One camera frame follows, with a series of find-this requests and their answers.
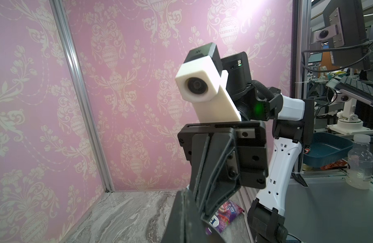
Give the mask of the neighbouring white robot arm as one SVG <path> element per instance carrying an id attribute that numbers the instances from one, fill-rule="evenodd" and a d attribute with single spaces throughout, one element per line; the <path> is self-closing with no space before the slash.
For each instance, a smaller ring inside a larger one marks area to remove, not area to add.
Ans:
<path id="1" fill-rule="evenodd" d="M 355 134 L 373 135 L 373 129 L 363 125 L 363 121 L 355 114 L 357 101 L 361 101 L 358 96 L 346 92 L 338 91 L 334 98 L 337 102 L 344 103 L 342 111 L 337 112 L 337 121 L 333 125 L 327 125 L 327 129 L 344 136 Z"/>

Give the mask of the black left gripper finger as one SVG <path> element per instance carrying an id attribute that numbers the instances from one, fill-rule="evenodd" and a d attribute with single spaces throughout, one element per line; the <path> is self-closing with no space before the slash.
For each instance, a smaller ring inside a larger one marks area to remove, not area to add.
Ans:
<path id="1" fill-rule="evenodd" d="M 193 193 L 177 192 L 162 243 L 224 243 L 220 233 L 201 220 Z"/>

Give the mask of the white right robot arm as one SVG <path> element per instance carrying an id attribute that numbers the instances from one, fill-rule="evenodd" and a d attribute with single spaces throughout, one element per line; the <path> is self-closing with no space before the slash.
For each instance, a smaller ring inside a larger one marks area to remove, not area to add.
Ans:
<path id="1" fill-rule="evenodd" d="M 210 226 L 239 189 L 255 188 L 247 215 L 253 239 L 285 242 L 285 197 L 312 140 L 312 103 L 252 79 L 245 53 L 221 58 L 214 44 L 189 51 L 175 81 L 199 119 L 178 133 L 191 164 L 182 208 Z"/>

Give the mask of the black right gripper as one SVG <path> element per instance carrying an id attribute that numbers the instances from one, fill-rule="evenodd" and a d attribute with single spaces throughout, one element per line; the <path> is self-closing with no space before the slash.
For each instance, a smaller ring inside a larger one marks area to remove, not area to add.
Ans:
<path id="1" fill-rule="evenodd" d="M 189 189 L 202 220 L 209 221 L 240 186 L 266 186 L 263 122 L 187 124 L 178 140 L 191 164 Z"/>

